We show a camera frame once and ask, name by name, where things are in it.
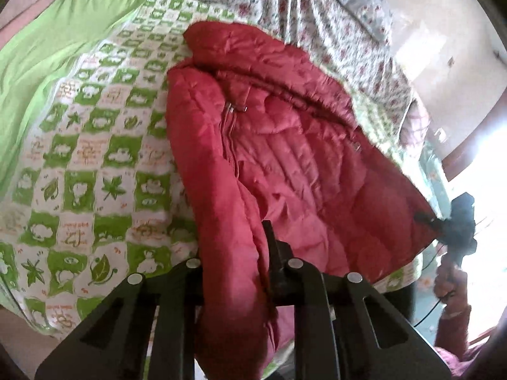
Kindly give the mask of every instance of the red sleeve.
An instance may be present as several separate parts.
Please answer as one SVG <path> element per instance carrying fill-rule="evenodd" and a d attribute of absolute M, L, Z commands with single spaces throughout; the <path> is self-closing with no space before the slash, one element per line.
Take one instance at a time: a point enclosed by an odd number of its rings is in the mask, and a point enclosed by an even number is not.
<path fill-rule="evenodd" d="M 468 306 L 463 313 L 449 319 L 442 313 L 437 329 L 435 347 L 447 350 L 460 361 L 468 350 L 468 323 L 471 311 L 472 307 Z"/>

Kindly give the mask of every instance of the red jacket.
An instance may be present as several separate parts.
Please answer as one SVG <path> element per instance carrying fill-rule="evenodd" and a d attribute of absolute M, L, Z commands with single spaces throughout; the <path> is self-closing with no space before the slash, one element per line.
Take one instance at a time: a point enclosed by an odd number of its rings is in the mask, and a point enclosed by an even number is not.
<path fill-rule="evenodd" d="M 434 239 L 434 215 L 357 126 L 351 99 L 298 48 L 240 24 L 198 22 L 168 72 L 168 136 L 193 208 L 205 306 L 197 358 L 209 378 L 258 379 L 293 338 L 267 296 L 261 221 L 321 271 L 371 282 Z"/>

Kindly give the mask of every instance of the wall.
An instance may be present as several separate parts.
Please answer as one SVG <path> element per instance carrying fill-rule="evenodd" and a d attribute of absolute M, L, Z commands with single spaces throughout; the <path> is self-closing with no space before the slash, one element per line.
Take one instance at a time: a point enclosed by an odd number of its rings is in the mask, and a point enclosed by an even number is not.
<path fill-rule="evenodd" d="M 414 80 L 433 130 L 442 127 L 447 134 L 444 143 L 436 144 L 443 158 L 477 127 L 507 86 L 507 68 L 493 54 L 494 29 L 476 0 L 387 1 L 395 13 L 447 37 L 440 54 Z M 455 64 L 449 68 L 451 57 Z"/>

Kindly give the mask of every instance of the silver screw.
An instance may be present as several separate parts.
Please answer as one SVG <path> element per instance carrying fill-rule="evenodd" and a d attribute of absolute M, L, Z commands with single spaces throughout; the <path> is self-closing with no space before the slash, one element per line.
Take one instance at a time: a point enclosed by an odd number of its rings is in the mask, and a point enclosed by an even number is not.
<path fill-rule="evenodd" d="M 303 261 L 298 258 L 291 258 L 288 261 L 288 266 L 291 269 L 300 269 L 301 267 L 303 267 Z"/>
<path fill-rule="evenodd" d="M 141 281 L 143 281 L 143 275 L 139 273 L 131 274 L 129 277 L 127 277 L 128 284 L 131 284 L 135 286 L 136 284 L 139 284 Z"/>
<path fill-rule="evenodd" d="M 201 260 L 198 258 L 191 258 L 190 260 L 187 260 L 187 267 L 189 269 L 196 269 L 201 265 Z"/>
<path fill-rule="evenodd" d="M 359 273 L 355 273 L 355 272 L 349 273 L 347 275 L 347 279 L 351 283 L 361 283 L 361 281 L 363 281 L 363 277 Z"/>

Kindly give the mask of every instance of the person's hand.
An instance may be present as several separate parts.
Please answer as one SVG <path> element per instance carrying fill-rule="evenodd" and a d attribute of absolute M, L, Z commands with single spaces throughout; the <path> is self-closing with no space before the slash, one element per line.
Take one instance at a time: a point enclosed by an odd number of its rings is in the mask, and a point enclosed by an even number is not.
<path fill-rule="evenodd" d="M 433 292 L 435 296 L 442 299 L 444 304 L 447 304 L 446 314 L 460 313 L 467 309 L 467 284 L 468 275 L 452 262 L 449 255 L 443 256 L 442 263 L 437 268 Z M 446 297 L 452 291 L 454 295 Z"/>

